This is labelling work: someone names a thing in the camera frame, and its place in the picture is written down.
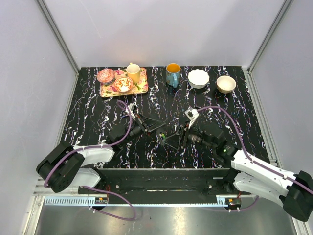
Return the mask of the black remote control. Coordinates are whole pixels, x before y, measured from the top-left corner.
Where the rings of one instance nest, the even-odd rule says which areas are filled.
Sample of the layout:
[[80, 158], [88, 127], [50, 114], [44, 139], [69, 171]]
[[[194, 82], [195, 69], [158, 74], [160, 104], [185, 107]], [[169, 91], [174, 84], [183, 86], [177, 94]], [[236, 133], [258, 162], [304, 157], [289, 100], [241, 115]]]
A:
[[157, 136], [161, 146], [165, 146], [167, 137], [164, 134], [164, 132], [157, 132], [156, 136]]

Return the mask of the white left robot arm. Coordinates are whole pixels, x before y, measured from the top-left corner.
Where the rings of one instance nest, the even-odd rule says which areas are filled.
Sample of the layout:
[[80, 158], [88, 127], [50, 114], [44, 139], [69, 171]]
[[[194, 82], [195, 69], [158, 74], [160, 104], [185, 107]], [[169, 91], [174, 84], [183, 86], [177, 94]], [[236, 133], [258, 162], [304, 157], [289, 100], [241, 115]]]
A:
[[163, 127], [165, 122], [142, 114], [132, 115], [126, 127], [117, 124], [108, 135], [108, 142], [99, 145], [77, 146], [60, 142], [36, 167], [44, 180], [44, 187], [59, 193], [72, 186], [88, 186], [94, 193], [102, 193], [106, 182], [95, 169], [84, 167], [93, 163], [112, 160], [133, 139], [150, 134]]

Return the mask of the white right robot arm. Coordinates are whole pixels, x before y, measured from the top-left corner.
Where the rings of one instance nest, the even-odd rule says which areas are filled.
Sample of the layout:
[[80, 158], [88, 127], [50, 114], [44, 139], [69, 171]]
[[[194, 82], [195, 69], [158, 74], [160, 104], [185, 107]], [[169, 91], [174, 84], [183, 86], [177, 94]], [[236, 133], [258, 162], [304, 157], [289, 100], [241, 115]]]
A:
[[158, 134], [162, 144], [176, 150], [188, 145], [207, 149], [214, 160], [229, 173], [223, 178], [226, 193], [237, 190], [268, 199], [293, 218], [307, 222], [313, 211], [313, 178], [305, 171], [294, 173], [245, 153], [226, 139], [215, 124], [198, 129], [188, 124], [166, 136]]

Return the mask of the orange patterned bowl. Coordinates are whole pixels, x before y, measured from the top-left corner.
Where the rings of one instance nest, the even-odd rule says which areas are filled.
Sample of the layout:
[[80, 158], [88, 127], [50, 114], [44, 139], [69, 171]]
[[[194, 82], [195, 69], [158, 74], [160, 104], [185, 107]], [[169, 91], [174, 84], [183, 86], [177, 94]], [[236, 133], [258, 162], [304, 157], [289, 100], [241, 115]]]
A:
[[119, 77], [114, 82], [114, 87], [118, 92], [126, 93], [129, 92], [133, 87], [133, 81], [131, 78], [124, 76]]

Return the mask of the yellow mug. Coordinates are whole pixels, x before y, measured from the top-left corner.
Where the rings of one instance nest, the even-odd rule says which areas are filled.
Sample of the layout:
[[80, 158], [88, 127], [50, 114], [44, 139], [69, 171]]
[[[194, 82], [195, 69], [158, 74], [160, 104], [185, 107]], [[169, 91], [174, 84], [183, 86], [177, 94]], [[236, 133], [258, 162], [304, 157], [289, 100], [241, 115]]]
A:
[[126, 72], [129, 78], [132, 79], [133, 83], [137, 84], [140, 80], [140, 66], [137, 64], [130, 63], [127, 68]]

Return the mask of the floral rectangular tray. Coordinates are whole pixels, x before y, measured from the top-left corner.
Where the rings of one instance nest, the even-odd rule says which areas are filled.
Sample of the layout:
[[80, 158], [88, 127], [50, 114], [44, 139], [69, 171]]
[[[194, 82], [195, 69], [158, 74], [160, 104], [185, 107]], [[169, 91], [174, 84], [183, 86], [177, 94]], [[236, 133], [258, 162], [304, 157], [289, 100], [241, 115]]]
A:
[[109, 98], [122, 95], [144, 94], [148, 91], [146, 69], [140, 68], [140, 79], [135, 84], [126, 73], [125, 69], [114, 70], [115, 79], [110, 84], [100, 83], [100, 96]]

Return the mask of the blue mug orange inside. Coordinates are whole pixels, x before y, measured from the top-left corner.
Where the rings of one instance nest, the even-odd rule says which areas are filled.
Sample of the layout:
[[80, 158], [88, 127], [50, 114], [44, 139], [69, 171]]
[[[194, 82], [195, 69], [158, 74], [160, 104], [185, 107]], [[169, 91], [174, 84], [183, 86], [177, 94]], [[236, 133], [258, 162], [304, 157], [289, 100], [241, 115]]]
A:
[[180, 78], [180, 66], [176, 63], [170, 63], [166, 67], [166, 82], [174, 88], [178, 87]]

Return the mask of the pink patterned bowl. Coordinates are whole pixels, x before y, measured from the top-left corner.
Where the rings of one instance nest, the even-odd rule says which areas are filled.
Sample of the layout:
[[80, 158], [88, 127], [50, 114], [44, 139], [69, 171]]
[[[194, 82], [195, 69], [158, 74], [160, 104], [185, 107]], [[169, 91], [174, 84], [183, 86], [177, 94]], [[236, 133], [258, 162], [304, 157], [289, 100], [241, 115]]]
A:
[[115, 71], [109, 68], [103, 69], [98, 72], [96, 78], [100, 83], [109, 85], [115, 81]]

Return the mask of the white scalloped bowl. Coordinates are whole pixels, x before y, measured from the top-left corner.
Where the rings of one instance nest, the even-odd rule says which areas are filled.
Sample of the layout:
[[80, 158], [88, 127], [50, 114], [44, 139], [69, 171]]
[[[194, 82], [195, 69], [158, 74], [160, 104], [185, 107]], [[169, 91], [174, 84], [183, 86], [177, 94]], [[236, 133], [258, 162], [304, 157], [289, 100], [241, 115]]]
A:
[[209, 83], [209, 75], [206, 71], [196, 69], [189, 72], [188, 82], [192, 88], [202, 89]]

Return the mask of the cream round bowl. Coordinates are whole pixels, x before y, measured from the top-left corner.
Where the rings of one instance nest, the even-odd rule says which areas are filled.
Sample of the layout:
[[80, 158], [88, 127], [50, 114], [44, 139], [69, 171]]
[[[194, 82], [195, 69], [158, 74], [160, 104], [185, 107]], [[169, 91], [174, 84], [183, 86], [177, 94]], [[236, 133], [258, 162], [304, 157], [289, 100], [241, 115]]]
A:
[[218, 91], [223, 94], [228, 94], [237, 87], [236, 81], [232, 77], [226, 75], [218, 77], [216, 85]]

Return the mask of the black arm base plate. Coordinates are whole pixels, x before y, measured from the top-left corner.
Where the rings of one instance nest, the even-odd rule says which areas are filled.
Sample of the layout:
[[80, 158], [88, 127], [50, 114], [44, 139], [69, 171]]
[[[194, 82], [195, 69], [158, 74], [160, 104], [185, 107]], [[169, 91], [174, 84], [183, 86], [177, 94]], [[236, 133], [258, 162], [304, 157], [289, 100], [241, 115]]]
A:
[[144, 191], [194, 191], [207, 195], [239, 194], [231, 169], [100, 169], [96, 189], [119, 194]]

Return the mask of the aluminium front rail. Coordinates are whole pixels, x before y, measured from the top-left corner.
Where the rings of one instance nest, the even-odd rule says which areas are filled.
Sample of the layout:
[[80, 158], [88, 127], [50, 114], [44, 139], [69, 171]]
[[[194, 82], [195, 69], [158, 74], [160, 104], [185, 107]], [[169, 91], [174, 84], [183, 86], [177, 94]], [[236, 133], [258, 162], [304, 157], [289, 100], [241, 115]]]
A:
[[[116, 195], [110, 193], [100, 193], [82, 188], [80, 194], [79, 187], [68, 187], [62, 192], [54, 193], [49, 188], [44, 188], [44, 181], [38, 180], [33, 195], [42, 196], [46, 205], [54, 206], [128, 206], [129, 204]], [[164, 189], [164, 188], [122, 188], [121, 182], [113, 182], [109, 191], [123, 196], [134, 207], [227, 207], [229, 199], [256, 196], [247, 193], [208, 194], [206, 191], [197, 191], [193, 189]]]

